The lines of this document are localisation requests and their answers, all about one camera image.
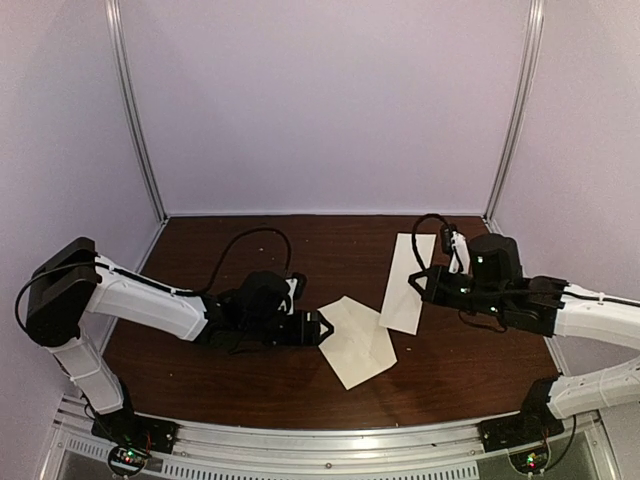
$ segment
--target vertical metal pole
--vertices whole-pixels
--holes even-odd
[[[513,111],[511,112],[511,121],[509,122],[509,129],[507,130],[507,137],[502,150],[502,157],[500,159],[498,172],[496,174],[493,189],[491,190],[491,196],[489,197],[489,203],[487,204],[487,209],[484,214],[485,221],[487,222],[491,222],[496,213],[496,208],[504,189],[507,174],[509,173],[511,160],[513,159],[516,146],[518,144],[518,137],[520,136],[520,130],[522,129],[522,123],[524,121],[524,111],[531,91],[536,65],[538,63],[543,24],[544,0],[531,0],[529,23],[527,25],[527,35],[525,37],[522,65],[520,67],[520,78],[518,80],[518,88],[513,104]]]
[[[116,60],[116,70],[118,72],[118,80],[120,81],[120,90],[124,100],[125,116],[131,132],[131,139],[142,172],[147,193],[151,199],[151,204],[158,222],[167,219],[158,183],[156,182],[153,168],[149,160],[149,152],[147,144],[142,133],[142,125],[140,123],[140,115],[136,105],[136,99],[133,93],[133,84],[131,81],[131,72],[129,70],[129,62],[127,60],[127,50],[125,48],[124,33],[122,29],[122,21],[120,18],[120,2],[119,0],[105,0],[107,8],[107,25],[111,35],[111,43],[113,53]]]

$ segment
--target wooden table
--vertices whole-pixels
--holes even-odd
[[[316,309],[343,295],[380,310],[398,232],[415,217],[286,216],[171,219],[144,273],[171,285],[206,284],[235,234],[283,229],[292,270],[309,278],[298,306]],[[467,238],[486,233],[477,217],[455,217]],[[423,233],[438,231],[426,223]],[[279,271],[284,247],[272,233],[241,240],[213,292],[252,270]],[[433,263],[448,263],[436,245]],[[266,428],[361,429],[421,425],[520,408],[531,383],[556,374],[542,337],[500,335],[463,325],[454,310],[425,305],[417,336],[391,332],[398,363],[346,391],[317,348],[229,355],[120,321],[105,358],[140,412],[182,420]]]

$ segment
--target lavender wall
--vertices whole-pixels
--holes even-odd
[[[484,210],[528,0],[122,8],[169,212]]]
[[[640,298],[640,4],[549,0],[538,71],[496,220],[529,275]],[[573,373],[637,352],[559,341]]]
[[[0,1],[2,478],[33,478],[67,385],[13,320],[20,285],[78,235],[133,266],[156,230],[100,0]],[[89,325],[104,335],[104,318]]]

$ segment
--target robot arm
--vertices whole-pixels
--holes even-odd
[[[461,247],[464,237],[456,237]],[[516,242],[498,234],[469,242],[468,268],[443,239],[451,265],[436,265],[411,275],[422,300],[471,315],[493,316],[504,327],[553,337],[583,337],[640,350],[640,303],[550,277],[525,278]],[[422,287],[426,278],[426,287]],[[640,399],[640,357],[597,372],[541,379],[514,417],[482,422],[485,450],[510,448],[540,438],[541,429],[558,434],[561,419]]]
[[[98,255],[87,238],[75,240],[37,269],[29,285],[25,332],[55,356],[87,397],[96,416],[94,434],[138,449],[150,443],[154,450],[170,452],[176,425],[135,414],[126,386],[80,324],[85,312],[227,348],[242,340],[312,346],[333,333],[319,312],[294,309],[305,285],[302,275],[284,279],[253,272],[238,289],[201,294],[123,269]]]

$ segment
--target paper sheet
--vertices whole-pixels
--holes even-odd
[[[417,242],[422,260],[429,267],[436,236],[418,235]],[[411,335],[418,332],[422,300],[420,300],[420,294],[411,288],[407,281],[409,275],[418,271],[420,267],[411,249],[411,234],[399,233],[396,237],[387,290],[382,303],[380,326]]]
[[[380,314],[349,297],[320,308],[335,333],[320,345],[333,371],[349,390],[391,368],[397,361]]]

